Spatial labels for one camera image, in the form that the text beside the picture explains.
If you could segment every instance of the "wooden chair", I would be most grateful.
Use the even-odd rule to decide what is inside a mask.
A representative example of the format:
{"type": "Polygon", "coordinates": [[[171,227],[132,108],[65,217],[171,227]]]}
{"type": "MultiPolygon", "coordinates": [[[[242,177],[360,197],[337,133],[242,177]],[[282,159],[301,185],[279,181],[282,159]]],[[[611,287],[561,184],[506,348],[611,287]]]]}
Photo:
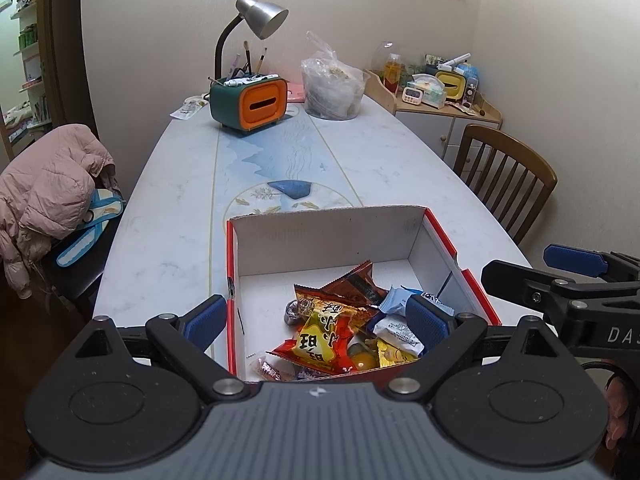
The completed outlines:
{"type": "Polygon", "coordinates": [[[458,156],[456,157],[456,161],[453,166],[454,173],[460,178],[462,178],[463,172],[468,170],[468,168],[465,168],[465,164],[467,162],[473,140],[478,140],[482,145],[480,146],[478,154],[468,171],[465,183],[473,190],[476,196],[480,198],[482,203],[487,206],[489,211],[496,216],[498,222],[500,222],[508,233],[510,233],[510,230],[514,227],[527,202],[532,199],[531,195],[536,184],[538,182],[542,183],[542,188],[538,192],[537,198],[535,200],[532,199],[531,208],[522,220],[520,227],[514,235],[510,234],[513,241],[516,242],[516,244],[519,244],[527,231],[529,231],[533,221],[540,214],[540,210],[542,209],[542,206],[545,205],[546,200],[551,195],[551,192],[556,187],[556,184],[558,183],[556,172],[551,168],[551,166],[549,166],[544,158],[519,140],[508,136],[500,130],[495,130],[494,128],[488,128],[487,126],[481,126],[480,124],[469,124],[465,128],[462,136],[462,142],[460,142],[458,156]],[[489,148],[489,151],[488,156],[485,157],[484,151],[486,148],[489,148]],[[494,162],[496,162],[495,158],[498,152],[502,155],[502,158],[499,159],[500,162],[496,167],[494,162]],[[508,170],[509,173],[506,174],[506,177],[501,179],[503,176],[503,170],[505,170],[507,161],[510,158],[513,159],[513,165],[511,165],[511,169],[508,170]],[[480,162],[483,159],[484,164],[480,170],[480,162]],[[516,175],[519,168],[521,168],[520,177],[513,186],[513,177],[516,175]],[[474,178],[478,173],[478,179],[474,183],[474,178]],[[532,174],[532,180],[528,187],[526,187],[524,193],[522,193],[522,186],[529,173],[532,174]],[[496,185],[501,180],[502,185],[500,186],[500,191],[495,195],[491,205],[489,205],[490,199],[492,198],[492,195],[494,195],[496,185]],[[501,212],[498,214],[498,207],[503,202],[503,199],[506,198],[508,190],[510,191],[508,194],[509,197],[506,199],[501,212]],[[513,213],[509,215],[511,207],[518,196],[520,196],[520,201],[513,213]]]}
{"type": "Polygon", "coordinates": [[[393,95],[380,81],[380,78],[371,70],[365,70],[369,74],[369,79],[364,85],[364,95],[370,97],[387,112],[396,114],[396,96],[393,95]]]}

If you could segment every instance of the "white snack package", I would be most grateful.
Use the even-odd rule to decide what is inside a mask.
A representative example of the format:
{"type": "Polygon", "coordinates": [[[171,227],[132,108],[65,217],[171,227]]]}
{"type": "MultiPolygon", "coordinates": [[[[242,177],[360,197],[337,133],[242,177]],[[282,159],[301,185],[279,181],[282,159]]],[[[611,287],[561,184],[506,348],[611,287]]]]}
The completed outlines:
{"type": "Polygon", "coordinates": [[[383,341],[415,357],[418,357],[424,350],[424,345],[409,330],[406,320],[402,316],[389,314],[373,327],[373,333],[383,341]]]}

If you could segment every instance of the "red and white box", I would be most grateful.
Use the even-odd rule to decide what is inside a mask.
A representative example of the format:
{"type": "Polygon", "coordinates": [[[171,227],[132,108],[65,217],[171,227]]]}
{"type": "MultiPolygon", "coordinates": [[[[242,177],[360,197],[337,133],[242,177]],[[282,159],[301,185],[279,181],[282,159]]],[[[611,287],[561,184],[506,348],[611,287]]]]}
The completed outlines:
{"type": "MultiPolygon", "coordinates": [[[[418,288],[456,313],[500,324],[473,274],[458,267],[456,249],[429,209],[391,205],[241,216],[226,224],[229,371],[261,380],[249,366],[255,356],[295,338],[284,323],[284,309],[296,299],[293,285],[320,288],[366,260],[373,261],[377,286],[418,288]]],[[[358,380],[368,374],[386,381],[398,373],[392,368],[399,367],[361,372],[358,380]]]]}

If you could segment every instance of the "pink jacket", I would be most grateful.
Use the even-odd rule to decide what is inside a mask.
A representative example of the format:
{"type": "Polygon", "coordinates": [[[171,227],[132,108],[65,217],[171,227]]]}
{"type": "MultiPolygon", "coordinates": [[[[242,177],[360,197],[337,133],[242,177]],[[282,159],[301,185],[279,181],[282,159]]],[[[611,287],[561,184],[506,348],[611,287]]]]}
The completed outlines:
{"type": "Polygon", "coordinates": [[[0,257],[18,296],[31,295],[29,269],[76,228],[89,208],[94,178],[120,192],[109,152],[84,124],[49,132],[0,174],[0,257]]]}

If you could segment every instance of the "blue gripper pad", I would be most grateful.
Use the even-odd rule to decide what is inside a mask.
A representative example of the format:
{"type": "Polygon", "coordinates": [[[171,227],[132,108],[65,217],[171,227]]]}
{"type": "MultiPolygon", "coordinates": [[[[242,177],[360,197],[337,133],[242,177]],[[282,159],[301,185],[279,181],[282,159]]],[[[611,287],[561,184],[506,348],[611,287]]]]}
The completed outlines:
{"type": "Polygon", "coordinates": [[[203,352],[226,326],[226,301],[219,294],[211,296],[180,318],[180,330],[187,341],[203,352]]]}
{"type": "Polygon", "coordinates": [[[425,352],[434,348],[456,329],[453,316],[445,314],[419,294],[414,294],[407,300],[405,314],[409,330],[424,345],[425,352]]]}
{"type": "Polygon", "coordinates": [[[549,267],[592,278],[606,274],[609,269],[609,264],[601,254],[562,245],[549,245],[545,249],[543,258],[549,267]]]}

